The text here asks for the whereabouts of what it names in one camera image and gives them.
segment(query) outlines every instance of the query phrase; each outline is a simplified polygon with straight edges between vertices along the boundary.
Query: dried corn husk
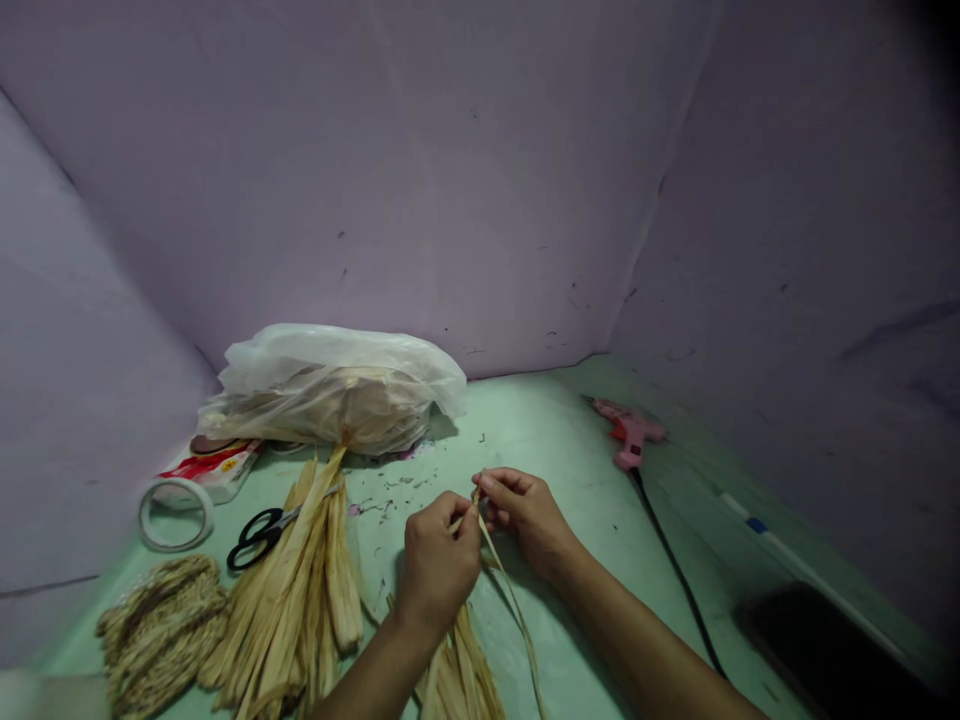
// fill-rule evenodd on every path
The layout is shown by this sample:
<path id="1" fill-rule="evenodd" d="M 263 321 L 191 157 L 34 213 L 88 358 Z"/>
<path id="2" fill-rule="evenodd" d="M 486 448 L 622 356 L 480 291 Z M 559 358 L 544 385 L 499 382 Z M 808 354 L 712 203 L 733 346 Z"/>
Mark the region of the dried corn husk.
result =
<path id="1" fill-rule="evenodd" d="M 215 708 L 236 717 L 307 717 L 339 678 L 337 648 L 353 652 L 363 638 L 359 593 L 345 536 L 344 447 L 317 474 L 304 464 L 284 510 L 302 506 L 276 547 L 246 570 L 231 592 L 233 612 L 223 641 L 200 672 L 219 688 Z"/>

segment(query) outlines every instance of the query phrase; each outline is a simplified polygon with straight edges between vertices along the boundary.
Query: white plastic bag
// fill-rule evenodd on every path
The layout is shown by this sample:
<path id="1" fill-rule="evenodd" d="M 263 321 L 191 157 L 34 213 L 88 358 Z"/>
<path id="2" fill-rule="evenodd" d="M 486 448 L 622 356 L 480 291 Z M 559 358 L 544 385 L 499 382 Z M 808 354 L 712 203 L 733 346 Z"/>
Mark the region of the white plastic bag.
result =
<path id="1" fill-rule="evenodd" d="M 433 343 L 326 325 L 270 325 L 231 345 L 223 392 L 200 410 L 209 438 L 345 442 L 366 455 L 409 448 L 431 403 L 464 414 L 467 378 Z"/>

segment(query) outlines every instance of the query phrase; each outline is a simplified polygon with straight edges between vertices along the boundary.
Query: braided husk rope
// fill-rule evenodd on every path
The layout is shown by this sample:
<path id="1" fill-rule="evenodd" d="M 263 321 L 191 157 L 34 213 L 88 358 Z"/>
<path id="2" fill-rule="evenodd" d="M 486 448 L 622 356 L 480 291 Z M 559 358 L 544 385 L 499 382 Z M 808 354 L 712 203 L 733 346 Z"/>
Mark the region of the braided husk rope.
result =
<path id="1" fill-rule="evenodd" d="M 97 621 L 113 715 L 149 718 L 194 681 L 227 629 L 228 595 L 207 555 L 170 560 Z"/>

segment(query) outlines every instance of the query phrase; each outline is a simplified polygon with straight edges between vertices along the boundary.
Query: hot glue gun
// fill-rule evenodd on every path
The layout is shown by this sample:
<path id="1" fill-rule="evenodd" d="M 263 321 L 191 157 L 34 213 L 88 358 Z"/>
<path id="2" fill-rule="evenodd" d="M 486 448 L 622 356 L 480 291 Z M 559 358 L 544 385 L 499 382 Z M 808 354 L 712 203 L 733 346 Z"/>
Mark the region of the hot glue gun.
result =
<path id="1" fill-rule="evenodd" d="M 639 468 L 643 462 L 643 441 L 653 440 L 660 442 L 667 435 L 663 425 L 645 419 L 640 413 L 635 413 L 622 405 L 609 400 L 597 400 L 589 395 L 581 397 L 590 403 L 590 407 L 613 422 L 616 427 L 610 432 L 610 437 L 623 443 L 623 449 L 618 452 L 613 461 L 624 471 Z"/>

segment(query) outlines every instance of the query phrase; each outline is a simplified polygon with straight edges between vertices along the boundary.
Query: masking tape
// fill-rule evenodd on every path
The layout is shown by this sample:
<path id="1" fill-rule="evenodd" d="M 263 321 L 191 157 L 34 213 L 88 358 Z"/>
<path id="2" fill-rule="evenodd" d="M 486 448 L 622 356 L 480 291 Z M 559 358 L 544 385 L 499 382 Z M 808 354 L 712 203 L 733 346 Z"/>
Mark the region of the masking tape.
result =
<path id="1" fill-rule="evenodd" d="M 154 494 L 164 485 L 175 485 L 183 488 L 197 498 L 200 509 L 203 511 L 203 525 L 200 528 L 200 532 L 184 543 L 171 543 L 162 535 L 159 535 L 156 529 L 150 524 L 150 504 Z M 157 552 L 180 552 L 182 550 L 189 550 L 206 540 L 207 536 L 212 532 L 213 501 L 210 499 L 207 491 L 195 482 L 182 478 L 162 478 L 151 485 L 150 489 L 144 493 L 143 498 L 140 500 L 140 536 L 143 538 L 144 544 L 151 550 L 156 550 Z"/>

